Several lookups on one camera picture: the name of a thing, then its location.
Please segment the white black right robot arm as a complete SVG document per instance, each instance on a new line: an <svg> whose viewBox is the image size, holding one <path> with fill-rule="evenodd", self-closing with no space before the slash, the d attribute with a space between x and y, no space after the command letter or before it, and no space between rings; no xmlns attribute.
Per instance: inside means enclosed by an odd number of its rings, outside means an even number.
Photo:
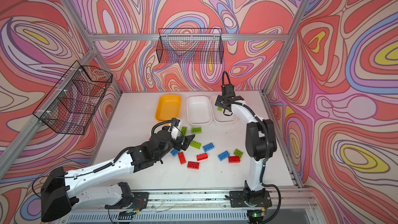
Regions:
<svg viewBox="0 0 398 224"><path fill-rule="evenodd" d="M215 105L246 124L245 147L251 161L245 188L259 191L264 187L266 163L277 151L274 122L257 115L241 96L235 94L232 84L221 86L221 95L217 96Z"/></svg>

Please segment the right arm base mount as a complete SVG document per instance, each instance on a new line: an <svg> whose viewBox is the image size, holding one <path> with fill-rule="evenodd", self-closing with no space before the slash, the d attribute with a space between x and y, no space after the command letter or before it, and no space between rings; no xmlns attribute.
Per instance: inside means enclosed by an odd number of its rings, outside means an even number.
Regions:
<svg viewBox="0 0 398 224"><path fill-rule="evenodd" d="M269 208L272 206L269 191L265 188L261 190L251 190L245 181L243 190L230 191L225 198L230 201L231 207L261 207Z"/></svg>

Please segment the blue lego brick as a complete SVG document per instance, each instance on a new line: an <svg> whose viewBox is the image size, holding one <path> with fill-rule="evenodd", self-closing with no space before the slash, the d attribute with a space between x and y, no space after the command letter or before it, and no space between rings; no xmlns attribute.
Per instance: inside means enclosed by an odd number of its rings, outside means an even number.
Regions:
<svg viewBox="0 0 398 224"><path fill-rule="evenodd" d="M209 143L209 144L203 146L204 152L208 152L208 151L210 151L210 150L212 150L212 149L214 149L214 148L215 148L215 147L214 147L214 144L213 144L213 143Z"/></svg>
<svg viewBox="0 0 398 224"><path fill-rule="evenodd" d="M230 153L228 151L224 151L221 154L218 155L219 161L223 161L227 159L230 156Z"/></svg>
<svg viewBox="0 0 398 224"><path fill-rule="evenodd" d="M177 149L172 149L172 150L170 151L170 153L171 153L171 155L172 155L173 157L175 157L176 155L179 154L179 151L178 151Z"/></svg>

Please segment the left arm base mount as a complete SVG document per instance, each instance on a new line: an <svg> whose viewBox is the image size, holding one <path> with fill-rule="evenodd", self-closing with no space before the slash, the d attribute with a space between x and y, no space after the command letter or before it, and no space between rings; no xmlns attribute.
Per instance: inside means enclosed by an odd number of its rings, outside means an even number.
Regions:
<svg viewBox="0 0 398 224"><path fill-rule="evenodd" d="M118 219L125 217L135 216L140 211L145 209L148 204L149 192L136 192L133 193L126 182L118 183L121 189L121 199L113 205L105 205L105 209L123 209L120 212Z"/></svg>

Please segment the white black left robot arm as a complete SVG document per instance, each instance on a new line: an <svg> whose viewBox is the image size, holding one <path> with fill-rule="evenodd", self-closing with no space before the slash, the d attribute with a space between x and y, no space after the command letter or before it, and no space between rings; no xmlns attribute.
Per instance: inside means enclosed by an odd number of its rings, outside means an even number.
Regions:
<svg viewBox="0 0 398 224"><path fill-rule="evenodd" d="M172 118L155 124L148 141L122 149L113 159L79 170L53 169L40 189L41 221L48 223L67 215L83 204L79 194L93 186L150 168L172 149L187 150L195 135L181 134L180 127L180 120Z"/></svg>

